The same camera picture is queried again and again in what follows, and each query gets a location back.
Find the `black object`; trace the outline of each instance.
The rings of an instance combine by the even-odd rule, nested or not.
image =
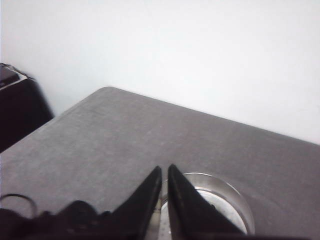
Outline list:
[[[161,169],[157,166],[113,213],[97,214],[84,201],[74,201],[57,215],[45,211],[32,219],[1,208],[0,239],[143,240],[159,198],[161,183]],[[175,165],[171,165],[168,171],[168,194],[174,240],[305,240],[245,235],[208,204]]]
[[[16,72],[9,70],[5,66],[0,67],[0,88],[12,84],[19,80]]]
[[[39,85],[1,64],[0,153],[53,118]]]

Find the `black cable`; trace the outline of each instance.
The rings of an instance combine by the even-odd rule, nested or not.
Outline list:
[[[37,212],[38,212],[37,204],[30,197],[22,195],[22,194],[18,194],[18,193],[9,193],[9,194],[5,194],[5,195],[1,196],[0,202],[7,197],[18,197],[18,198],[26,199],[30,203],[30,206],[31,206],[31,214],[32,214],[31,217],[35,218],[37,216]]]

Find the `metal plate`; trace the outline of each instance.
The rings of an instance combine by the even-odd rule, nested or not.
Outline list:
[[[246,234],[254,234],[252,212],[245,198],[229,183],[205,173],[183,174],[210,204]],[[162,186],[159,240],[171,240],[168,211],[168,183]]]

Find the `gray table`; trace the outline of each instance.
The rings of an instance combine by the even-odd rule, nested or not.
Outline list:
[[[1,154],[1,194],[40,210],[123,202],[156,166],[214,174],[247,199],[257,234],[320,239],[320,146],[113,87]],[[27,206],[2,206],[27,214]]]

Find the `gray felt surface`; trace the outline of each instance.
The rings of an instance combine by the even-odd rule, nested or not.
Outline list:
[[[320,239],[320,146],[113,87],[1,154],[1,194],[54,213],[72,200],[123,202],[159,165],[214,174],[247,199],[257,234]],[[2,207],[28,214],[21,200]]]

